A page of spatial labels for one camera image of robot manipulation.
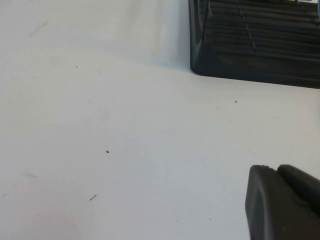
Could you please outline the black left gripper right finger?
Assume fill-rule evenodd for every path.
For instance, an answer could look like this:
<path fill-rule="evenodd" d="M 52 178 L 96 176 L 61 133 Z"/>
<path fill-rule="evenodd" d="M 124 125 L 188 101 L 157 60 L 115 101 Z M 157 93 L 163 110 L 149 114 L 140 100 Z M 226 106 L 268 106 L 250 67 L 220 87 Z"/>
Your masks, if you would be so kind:
<path fill-rule="evenodd" d="M 320 216 L 320 180 L 288 164 L 277 168 L 279 175 L 290 188 L 307 203 L 312 211 Z"/>

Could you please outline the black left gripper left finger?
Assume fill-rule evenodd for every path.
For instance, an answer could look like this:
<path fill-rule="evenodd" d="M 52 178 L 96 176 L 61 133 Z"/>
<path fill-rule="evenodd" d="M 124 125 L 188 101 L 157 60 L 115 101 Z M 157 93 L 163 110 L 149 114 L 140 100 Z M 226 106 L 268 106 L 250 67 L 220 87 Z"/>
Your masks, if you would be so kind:
<path fill-rule="evenodd" d="M 320 238 L 320 216 L 290 188 L 277 169 L 250 167 L 245 212 L 252 240 Z"/>

